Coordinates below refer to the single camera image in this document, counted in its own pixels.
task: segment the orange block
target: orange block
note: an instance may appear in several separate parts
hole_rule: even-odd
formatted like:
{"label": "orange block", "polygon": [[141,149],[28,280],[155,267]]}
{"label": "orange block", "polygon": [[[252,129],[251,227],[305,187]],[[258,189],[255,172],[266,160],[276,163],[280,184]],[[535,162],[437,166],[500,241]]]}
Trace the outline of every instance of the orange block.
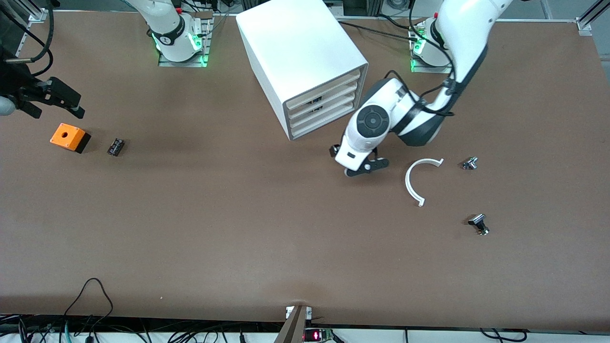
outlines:
{"label": "orange block", "polygon": [[91,135],[76,126],[61,123],[51,137],[51,143],[79,154],[91,139]]}

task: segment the gray floor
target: gray floor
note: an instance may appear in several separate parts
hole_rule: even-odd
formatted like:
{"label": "gray floor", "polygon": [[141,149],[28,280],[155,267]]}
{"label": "gray floor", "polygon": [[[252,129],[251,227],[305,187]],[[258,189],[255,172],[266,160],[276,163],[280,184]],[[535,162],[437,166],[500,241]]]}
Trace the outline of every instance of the gray floor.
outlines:
{"label": "gray floor", "polygon": [[[442,0],[418,0],[414,8],[414,16],[431,16],[440,6]],[[574,19],[587,10],[594,0],[531,0],[527,2],[515,0],[506,9],[503,18],[512,19]],[[123,0],[62,0],[61,9],[65,10],[132,10]],[[384,3],[382,12],[388,15],[404,15],[404,11],[395,10]],[[600,63],[606,70],[610,80],[610,11],[604,13],[592,25],[593,37],[600,54]]]}

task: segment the brown tabletop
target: brown tabletop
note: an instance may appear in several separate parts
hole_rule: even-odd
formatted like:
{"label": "brown tabletop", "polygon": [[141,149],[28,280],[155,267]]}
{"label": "brown tabletop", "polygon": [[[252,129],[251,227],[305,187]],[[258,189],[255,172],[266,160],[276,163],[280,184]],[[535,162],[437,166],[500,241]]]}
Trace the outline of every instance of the brown tabletop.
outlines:
{"label": "brown tabletop", "polygon": [[[403,40],[346,30],[366,88],[389,69],[418,92],[443,78],[410,74]],[[348,117],[287,140],[234,18],[207,68],[157,67],[145,32],[138,14],[58,13],[48,76],[85,118],[0,118],[0,312],[63,313],[97,276],[117,316],[282,320],[306,303],[326,323],[610,330],[610,92],[575,24],[498,23],[435,141],[392,135],[390,167],[357,178],[328,154]],[[84,154],[49,143],[61,122],[92,135]],[[421,158],[445,162],[414,170],[419,208],[404,174]],[[106,311],[91,285],[71,313]]]}

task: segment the metal bolt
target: metal bolt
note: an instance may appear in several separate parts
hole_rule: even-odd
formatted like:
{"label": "metal bolt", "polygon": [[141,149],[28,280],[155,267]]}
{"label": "metal bolt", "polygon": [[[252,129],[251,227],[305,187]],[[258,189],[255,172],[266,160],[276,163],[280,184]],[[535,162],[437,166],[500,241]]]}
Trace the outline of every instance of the metal bolt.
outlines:
{"label": "metal bolt", "polygon": [[470,159],[468,159],[466,162],[464,162],[464,164],[462,164],[462,168],[474,170],[474,169],[476,169],[476,161],[478,161],[478,160],[479,160],[478,157],[473,156]]}

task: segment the white drawer unit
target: white drawer unit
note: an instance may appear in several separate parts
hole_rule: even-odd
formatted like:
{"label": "white drawer unit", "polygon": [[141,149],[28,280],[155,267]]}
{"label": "white drawer unit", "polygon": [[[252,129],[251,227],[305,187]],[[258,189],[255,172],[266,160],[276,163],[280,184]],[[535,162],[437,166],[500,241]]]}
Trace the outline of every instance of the white drawer unit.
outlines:
{"label": "white drawer unit", "polygon": [[237,25],[288,139],[357,109],[368,62],[322,0],[271,0]]}

